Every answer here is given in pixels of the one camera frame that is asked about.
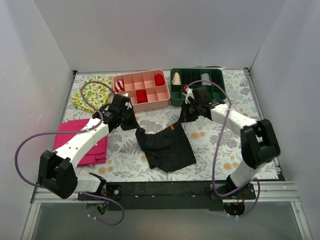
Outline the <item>black striped underwear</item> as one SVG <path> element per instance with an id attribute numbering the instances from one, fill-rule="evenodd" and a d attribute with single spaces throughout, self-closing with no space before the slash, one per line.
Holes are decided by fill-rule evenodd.
<path id="1" fill-rule="evenodd" d="M 151 169 L 158 168 L 170 173 L 197 163 L 188 137 L 179 122 L 155 134 L 146 133 L 140 127 L 135 136 Z"/>

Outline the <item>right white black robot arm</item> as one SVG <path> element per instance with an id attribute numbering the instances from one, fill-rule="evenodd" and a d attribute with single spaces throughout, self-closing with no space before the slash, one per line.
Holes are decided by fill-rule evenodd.
<path id="1" fill-rule="evenodd" d="M 247 117 L 232 110 L 230 103 L 213 100 L 204 86 L 191 89 L 186 85 L 182 93 L 185 100 L 181 105 L 180 122 L 193 122 L 203 116 L 220 123 L 223 130 L 229 129 L 240 137 L 240 164 L 227 177 L 223 187 L 213 187 L 214 193 L 219 197 L 239 198 L 257 172 L 281 153 L 272 123 L 267 119 Z"/>

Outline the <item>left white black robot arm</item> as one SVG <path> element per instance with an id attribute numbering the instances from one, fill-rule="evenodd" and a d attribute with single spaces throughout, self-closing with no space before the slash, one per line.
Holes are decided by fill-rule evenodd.
<path id="1" fill-rule="evenodd" d="M 128 93 L 116 94 L 112 103 L 104 105 L 92 115 L 80 133 L 53 152 L 46 150 L 40 156 L 38 184 L 67 199 L 73 193 L 89 193 L 101 200 L 107 193 L 107 181 L 94 173 L 76 173 L 81 159 L 98 141 L 114 129 L 128 131 L 139 127 Z"/>

